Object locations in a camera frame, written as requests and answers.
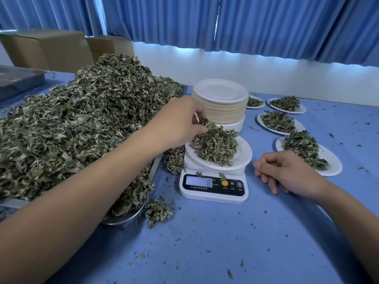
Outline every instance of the blue table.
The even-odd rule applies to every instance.
[[[70,79],[72,74],[47,75],[47,85]],[[19,103],[24,95],[0,107]],[[277,97],[256,95],[264,101]],[[301,102],[308,111],[295,118],[343,164],[341,174],[329,179],[379,215],[379,108]],[[267,109],[271,110],[268,106],[247,110],[239,133],[252,147],[253,161],[273,151],[281,137],[258,125],[256,116]],[[99,226],[48,283],[368,282],[323,210],[295,195],[271,195],[267,185],[254,176],[252,165],[246,167],[246,178],[250,195],[242,205],[189,200],[179,192],[178,176],[161,164],[155,193],[168,202],[175,199],[174,216],[151,230],[146,221],[128,228]]]

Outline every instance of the black control panel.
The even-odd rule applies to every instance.
[[[243,182],[236,179],[223,181],[220,177],[186,174],[183,177],[183,187],[189,191],[204,191],[210,193],[243,196],[245,189]]]

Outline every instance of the person's left hand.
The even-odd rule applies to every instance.
[[[180,147],[208,131],[205,126],[196,124],[195,112],[200,119],[206,118],[204,106],[191,96],[172,98],[144,129],[158,142],[161,151]]]

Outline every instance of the cardboard box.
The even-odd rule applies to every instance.
[[[0,34],[14,66],[76,73],[93,65],[91,51],[83,32],[30,30]]]
[[[97,60],[106,52],[111,54],[123,53],[127,56],[134,56],[133,42],[128,38],[105,35],[87,38],[87,42],[94,62],[97,62]]]

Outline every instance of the curtain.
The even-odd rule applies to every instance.
[[[94,0],[0,0],[2,30],[65,29],[102,35]]]
[[[317,60],[379,66],[379,0],[349,0]]]
[[[215,51],[315,60],[346,0],[221,0]]]
[[[220,0],[102,0],[107,33],[134,42],[213,50]]]

